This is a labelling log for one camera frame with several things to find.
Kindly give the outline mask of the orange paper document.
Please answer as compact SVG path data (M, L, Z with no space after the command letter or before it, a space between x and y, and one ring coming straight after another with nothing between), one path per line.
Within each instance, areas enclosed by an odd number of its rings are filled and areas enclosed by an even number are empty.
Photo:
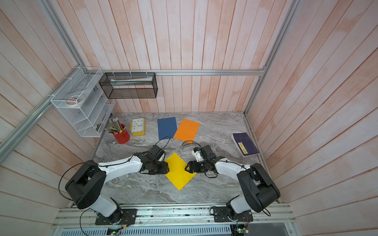
M200 123L183 119L177 129L174 138L180 141L194 142L194 138L200 127Z

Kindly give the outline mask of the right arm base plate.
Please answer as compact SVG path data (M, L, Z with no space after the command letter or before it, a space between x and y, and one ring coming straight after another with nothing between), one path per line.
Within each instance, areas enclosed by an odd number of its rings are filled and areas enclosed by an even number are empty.
M209 213L214 217L215 222L253 222L253 215L251 211L244 211L242 213L236 213L231 206L217 207L212 206L209 209Z

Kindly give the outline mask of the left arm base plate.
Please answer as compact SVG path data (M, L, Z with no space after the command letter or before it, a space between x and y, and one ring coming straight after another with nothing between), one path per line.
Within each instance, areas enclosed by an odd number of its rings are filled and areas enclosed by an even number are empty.
M100 213L97 213L95 225L126 225L130 226L135 223L137 216L136 208L117 209L109 217L105 217Z

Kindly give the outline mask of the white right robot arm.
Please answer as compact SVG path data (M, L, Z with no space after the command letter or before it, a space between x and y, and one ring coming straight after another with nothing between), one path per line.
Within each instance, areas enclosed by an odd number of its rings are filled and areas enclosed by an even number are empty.
M213 172L215 175L225 175L239 182L243 195L227 202L225 210L228 216L249 210L262 212L281 197L278 187L259 163L244 165L223 156L216 156L209 145L194 148L192 154L195 161L190 161L186 165L186 172Z

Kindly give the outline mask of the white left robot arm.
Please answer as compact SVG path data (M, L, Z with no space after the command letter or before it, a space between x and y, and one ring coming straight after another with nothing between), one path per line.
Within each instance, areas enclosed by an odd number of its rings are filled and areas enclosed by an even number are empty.
M165 151L154 145L131 157L104 163L84 162L66 183L65 190L79 209L92 209L115 224L122 218L122 209L112 198L101 194L103 186L113 179L128 174L165 175L169 172L164 161Z

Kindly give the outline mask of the yellow paper document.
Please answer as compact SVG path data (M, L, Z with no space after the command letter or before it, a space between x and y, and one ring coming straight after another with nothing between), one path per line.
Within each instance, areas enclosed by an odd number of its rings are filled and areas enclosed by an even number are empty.
M196 175L185 171L187 164L177 153L173 153L165 162L168 163L169 168L165 176L179 191Z

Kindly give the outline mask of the blue paper document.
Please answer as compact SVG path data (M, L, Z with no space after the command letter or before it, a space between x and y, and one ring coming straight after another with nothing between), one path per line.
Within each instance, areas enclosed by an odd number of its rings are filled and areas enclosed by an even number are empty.
M175 117L158 119L157 122L159 140L174 137L177 131L177 123Z

